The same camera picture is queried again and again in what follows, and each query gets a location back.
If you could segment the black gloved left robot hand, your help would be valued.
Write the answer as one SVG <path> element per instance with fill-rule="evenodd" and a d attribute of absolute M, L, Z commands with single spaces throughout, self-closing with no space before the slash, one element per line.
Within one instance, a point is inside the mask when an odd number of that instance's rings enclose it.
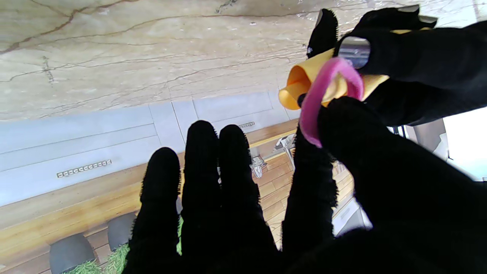
<path fill-rule="evenodd" d="M 419 6 L 366 12 L 344 38 L 338 21 L 322 9 L 310 36 L 307 57 L 339 53 L 346 38 L 367 41 L 367 58 L 358 61 L 364 75 L 385 75 L 365 99 L 386 126 L 416 126 L 484 108 L 487 104 L 486 22 L 463 28 L 437 28 Z"/>

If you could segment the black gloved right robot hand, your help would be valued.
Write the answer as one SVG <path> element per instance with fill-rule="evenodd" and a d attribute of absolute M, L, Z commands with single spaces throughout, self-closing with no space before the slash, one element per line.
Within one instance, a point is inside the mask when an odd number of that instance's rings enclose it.
<path fill-rule="evenodd" d="M 333 100 L 323 148 L 297 131 L 282 248 L 263 217 L 245 134 L 190 126 L 148 162 L 124 274 L 485 274 L 486 188 L 393 135 L 366 104 Z"/>

